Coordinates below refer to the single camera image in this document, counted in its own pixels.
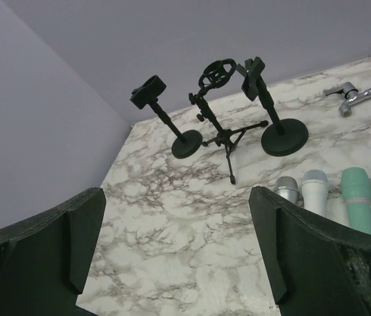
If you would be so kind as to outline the black round-base microphone stand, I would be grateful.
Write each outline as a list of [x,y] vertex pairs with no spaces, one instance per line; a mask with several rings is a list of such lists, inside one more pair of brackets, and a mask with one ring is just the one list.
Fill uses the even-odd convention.
[[265,63],[260,57],[247,59],[244,65],[236,66],[236,70],[244,77],[241,86],[243,93],[251,101],[258,99],[272,121],[272,125],[264,131],[261,138],[263,150],[274,157],[291,155],[306,144],[309,131],[300,120],[279,118],[274,108],[274,100],[262,78],[264,69]]

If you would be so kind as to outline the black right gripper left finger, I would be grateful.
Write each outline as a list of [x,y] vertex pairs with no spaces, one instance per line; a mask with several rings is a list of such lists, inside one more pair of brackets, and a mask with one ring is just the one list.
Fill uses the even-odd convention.
[[0,229],[0,315],[90,315],[84,291],[105,212],[101,188]]

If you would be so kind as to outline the black left-corner microphone stand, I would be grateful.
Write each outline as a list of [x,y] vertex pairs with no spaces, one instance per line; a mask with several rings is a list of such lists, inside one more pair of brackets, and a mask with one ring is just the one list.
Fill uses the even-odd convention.
[[166,89],[166,84],[157,76],[150,77],[144,84],[132,91],[130,101],[140,110],[146,105],[162,122],[176,135],[172,143],[171,152],[177,159],[185,159],[192,156],[202,145],[203,137],[197,130],[180,132],[172,122],[169,115],[158,103],[158,96]]

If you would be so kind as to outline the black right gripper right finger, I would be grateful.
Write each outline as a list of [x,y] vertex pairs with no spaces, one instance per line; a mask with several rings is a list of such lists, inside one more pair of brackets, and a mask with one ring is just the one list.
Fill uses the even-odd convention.
[[249,207],[282,315],[371,315],[371,235],[307,211],[263,186]]

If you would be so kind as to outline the black shock-mount tripod stand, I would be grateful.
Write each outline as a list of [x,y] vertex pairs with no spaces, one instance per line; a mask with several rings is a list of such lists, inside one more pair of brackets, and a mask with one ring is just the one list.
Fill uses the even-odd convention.
[[220,114],[220,111],[213,111],[211,107],[211,105],[215,105],[215,101],[208,102],[206,100],[205,97],[207,94],[225,86],[230,81],[236,70],[237,63],[232,58],[212,62],[204,69],[202,75],[198,79],[199,91],[197,93],[189,93],[188,95],[190,103],[199,108],[197,119],[201,122],[208,120],[217,131],[215,137],[209,140],[204,140],[202,145],[208,147],[209,144],[214,143],[218,147],[224,148],[231,184],[236,184],[232,168],[231,154],[235,151],[238,143],[247,131],[256,128],[266,128],[268,126],[267,120],[261,120],[260,122],[241,128],[224,128],[216,116],[216,114]]

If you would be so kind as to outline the white microphone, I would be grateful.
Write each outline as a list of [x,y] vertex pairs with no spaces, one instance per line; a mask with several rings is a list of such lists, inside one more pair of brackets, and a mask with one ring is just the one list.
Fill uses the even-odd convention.
[[303,175],[301,183],[304,208],[317,215],[326,213],[329,183],[326,173],[321,170],[309,170]]

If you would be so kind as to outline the mint green microphone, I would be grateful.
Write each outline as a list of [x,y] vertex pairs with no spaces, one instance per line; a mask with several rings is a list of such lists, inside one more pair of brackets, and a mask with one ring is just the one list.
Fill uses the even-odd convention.
[[363,168],[349,167],[341,174],[341,193],[349,226],[371,235],[371,183]]

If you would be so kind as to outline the grey silver microphone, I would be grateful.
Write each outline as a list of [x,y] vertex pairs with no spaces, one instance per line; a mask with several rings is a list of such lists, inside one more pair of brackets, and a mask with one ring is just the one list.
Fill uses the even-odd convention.
[[297,204],[299,200],[298,183],[290,176],[279,177],[275,182],[274,192],[294,204]]

